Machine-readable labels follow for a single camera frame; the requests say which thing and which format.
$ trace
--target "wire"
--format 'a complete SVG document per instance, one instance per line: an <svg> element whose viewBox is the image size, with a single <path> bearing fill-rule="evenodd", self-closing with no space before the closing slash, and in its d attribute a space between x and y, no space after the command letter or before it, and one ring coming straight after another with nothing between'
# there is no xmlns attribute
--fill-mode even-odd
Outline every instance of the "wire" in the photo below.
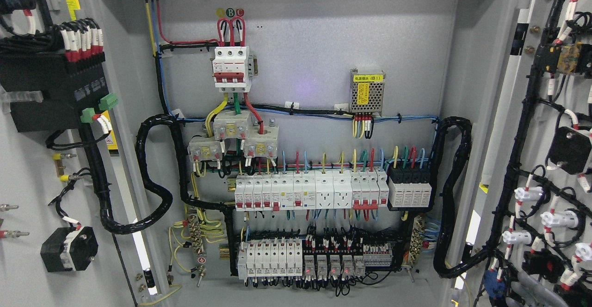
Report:
<svg viewBox="0 0 592 307"><path fill-rule="evenodd" d="M208 137L214 136L214 131L212 130L212 126L210 125L212 119L214 118L215 115L218 115L222 111L222 109L224 109L224 107L226 107L227 103L228 103L228 93L225 92L224 99L222 99L222 102L216 108L214 108L212 111L210 111L210 113L205 118L205 128L208 133Z"/></svg>
<svg viewBox="0 0 592 307"><path fill-rule="evenodd" d="M257 123L259 124L259 134L264 134L263 120L261 119L261 115L259 115L259 113L255 110L253 105L251 105L251 102L249 101L249 94L247 94L247 92L243 94L243 97L245 97L245 105L247 105L249 111L253 113L255 119L257 120Z"/></svg>

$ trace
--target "yellow sticker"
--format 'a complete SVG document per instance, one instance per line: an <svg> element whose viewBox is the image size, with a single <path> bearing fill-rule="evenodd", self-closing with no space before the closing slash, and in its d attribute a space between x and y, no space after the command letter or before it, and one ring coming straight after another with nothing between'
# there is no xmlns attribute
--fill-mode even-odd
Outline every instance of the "yellow sticker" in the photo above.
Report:
<svg viewBox="0 0 592 307"><path fill-rule="evenodd" d="M370 97L370 83L359 82L358 83L358 105L368 104L369 97Z"/></svg>
<svg viewBox="0 0 592 307"><path fill-rule="evenodd" d="M80 3L78 0L66 0L66 4L68 5L68 11L70 12L70 18L72 20L76 20L76 12L75 10L80 9Z"/></svg>
<svg viewBox="0 0 592 307"><path fill-rule="evenodd" d="M368 82L379 82L383 81L383 75L354 75L353 82L361 82L361 81L368 81Z"/></svg>
<svg viewBox="0 0 592 307"><path fill-rule="evenodd" d="M224 16L226 16L226 11L223 8L217 8L216 16L218 16L218 18L224 18Z"/></svg>

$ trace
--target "circuit breaker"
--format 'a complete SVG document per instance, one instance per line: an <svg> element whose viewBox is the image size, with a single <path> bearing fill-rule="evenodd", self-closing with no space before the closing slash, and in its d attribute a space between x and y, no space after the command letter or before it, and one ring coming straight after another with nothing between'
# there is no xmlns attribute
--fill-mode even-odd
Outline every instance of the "circuit breaker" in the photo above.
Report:
<svg viewBox="0 0 592 307"><path fill-rule="evenodd" d="M254 75L249 47L216 47L212 61L214 84L220 92L249 92Z"/></svg>

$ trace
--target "red breaker toggle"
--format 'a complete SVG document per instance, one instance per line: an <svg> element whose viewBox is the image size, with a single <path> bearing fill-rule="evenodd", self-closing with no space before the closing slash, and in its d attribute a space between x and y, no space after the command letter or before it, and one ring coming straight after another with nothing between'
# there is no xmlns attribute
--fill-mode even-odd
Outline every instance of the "red breaker toggle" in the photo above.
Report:
<svg viewBox="0 0 592 307"><path fill-rule="evenodd" d="M229 84L232 84L234 80L236 80L236 82L245 82L244 73L214 73L214 78L216 79L216 82L223 82L222 80L226 79L226 82Z"/></svg>

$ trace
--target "warning sticker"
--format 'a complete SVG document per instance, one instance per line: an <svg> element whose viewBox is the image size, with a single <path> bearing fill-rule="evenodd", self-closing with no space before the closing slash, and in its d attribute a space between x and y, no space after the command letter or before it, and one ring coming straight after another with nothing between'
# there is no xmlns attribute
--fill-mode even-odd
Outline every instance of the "warning sticker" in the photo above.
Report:
<svg viewBox="0 0 592 307"><path fill-rule="evenodd" d="M359 82L358 83L358 105L368 104L369 97L370 97L370 83Z"/></svg>

